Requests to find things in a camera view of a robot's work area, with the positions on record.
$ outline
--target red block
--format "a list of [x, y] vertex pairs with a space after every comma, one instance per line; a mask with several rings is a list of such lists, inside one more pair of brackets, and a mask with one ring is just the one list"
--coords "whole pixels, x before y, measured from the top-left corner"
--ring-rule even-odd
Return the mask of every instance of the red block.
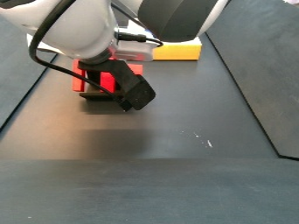
[[[87, 71], [79, 69], [79, 63], [80, 61], [75, 59], [72, 62], [72, 72], [86, 77]], [[72, 77], [72, 91], [84, 92], [84, 90], [86, 90], [86, 81]]]
[[111, 93], [116, 92], [118, 83], [111, 73], [100, 73], [100, 86], [106, 88]]
[[[75, 59], [72, 62], [72, 71], [82, 75], [83, 77], [87, 76], [87, 71], [79, 69], [79, 60]], [[135, 74], [143, 75], [144, 73], [144, 67], [143, 65], [132, 65], [128, 64], [128, 67], [134, 71]], [[111, 73], [100, 73], [100, 86], [106, 88], [111, 93], [116, 92], [118, 83]], [[76, 92], [84, 92], [86, 91], [86, 81], [72, 78], [72, 90]]]

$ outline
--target yellow object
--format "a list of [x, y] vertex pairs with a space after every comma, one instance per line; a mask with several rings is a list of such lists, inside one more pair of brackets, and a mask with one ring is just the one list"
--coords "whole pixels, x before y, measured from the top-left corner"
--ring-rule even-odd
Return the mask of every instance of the yellow object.
[[166, 43], [154, 49], [154, 60], [198, 60], [202, 55], [202, 42], [196, 38], [182, 43]]

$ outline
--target cable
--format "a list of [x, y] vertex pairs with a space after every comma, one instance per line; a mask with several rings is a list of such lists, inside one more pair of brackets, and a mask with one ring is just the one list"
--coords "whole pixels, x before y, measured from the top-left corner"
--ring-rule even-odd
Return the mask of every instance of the cable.
[[147, 41], [152, 41], [155, 42], [156, 44], [159, 44], [158, 47], [162, 47], [164, 45], [164, 42], [159, 39], [155, 39], [155, 38], [146, 38]]
[[142, 43], [144, 43], [146, 41], [152, 41], [156, 44], [159, 44], [158, 47], [164, 45], [164, 43], [159, 39], [148, 38], [143, 34], [132, 34], [132, 33], [127, 33], [127, 32], [120, 32], [118, 34], [118, 39], [124, 40], [124, 41], [136, 41], [136, 42], [142, 42]]
[[29, 45], [31, 58], [40, 65], [43, 65], [43, 66], [46, 66], [46, 67], [48, 67], [48, 68], [51, 68], [56, 71], [60, 71], [60, 72], [76, 77], [78, 79], [86, 81], [90, 85], [92, 85], [94, 87], [96, 87], [102, 91], [104, 91], [114, 98], [114, 101], [116, 101], [118, 103], [122, 103], [120, 99], [106, 88], [103, 88], [95, 81], [92, 81], [88, 78], [80, 76], [78, 73], [74, 73], [70, 69], [67, 69], [64, 67], [60, 67], [60, 66], [56, 66], [56, 65], [51, 64], [50, 62], [42, 60], [36, 55], [39, 44], [42, 43], [43, 38], [44, 38], [48, 30], [52, 28], [52, 25], [59, 20], [64, 11], [71, 7], [71, 5], [75, 2], [76, 2], [76, 0], [62, 0], [58, 3], [58, 5], [55, 6], [54, 10], [51, 11], [48, 17], [42, 22], [40, 28], [38, 29], [38, 31], [36, 31], [36, 33], [32, 37], [32, 43]]
[[115, 8], [118, 11], [120, 11], [138, 25], [146, 28], [143, 23], [138, 21], [115, 3], [111, 3], [112, 8]]

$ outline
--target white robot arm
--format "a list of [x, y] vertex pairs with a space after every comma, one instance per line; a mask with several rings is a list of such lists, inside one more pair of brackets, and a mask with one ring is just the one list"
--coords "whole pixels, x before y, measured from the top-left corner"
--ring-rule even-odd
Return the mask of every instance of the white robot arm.
[[[142, 77], [135, 77], [122, 61], [110, 58], [148, 60], [151, 58], [139, 57], [138, 50], [142, 51], [142, 45], [150, 44], [138, 42], [155, 42], [150, 46], [151, 51], [160, 46], [160, 40], [183, 42], [194, 39], [208, 29], [227, 2], [228, 0], [0, 0], [0, 15], [34, 35], [29, 54], [38, 63], [83, 79], [72, 71], [50, 65], [36, 57], [36, 48], [43, 41], [64, 55], [79, 59], [86, 70], [111, 72], [126, 90], [123, 100], [95, 81], [83, 80], [108, 93], [122, 108], [128, 110], [130, 107], [142, 109], [155, 98], [155, 91]], [[127, 16], [138, 16], [136, 22], [155, 38], [120, 32], [112, 7]], [[130, 47], [135, 48], [134, 55], [123, 53], [130, 52]]]

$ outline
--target black surface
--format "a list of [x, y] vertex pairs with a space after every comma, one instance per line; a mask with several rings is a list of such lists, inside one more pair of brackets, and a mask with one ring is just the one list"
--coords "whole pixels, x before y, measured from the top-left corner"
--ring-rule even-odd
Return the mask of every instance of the black surface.
[[298, 173], [283, 159], [1, 161], [1, 222], [296, 224]]
[[208, 35], [278, 152], [299, 158], [299, 10], [232, 0]]
[[[206, 37], [199, 63], [144, 63], [156, 98], [140, 111], [87, 102], [48, 71], [0, 136], [0, 158], [275, 158]], [[56, 62], [71, 67], [63, 57]]]
[[[25, 34], [0, 17], [0, 129], [42, 76], [44, 67], [29, 58]], [[46, 60], [54, 54], [42, 54]]]

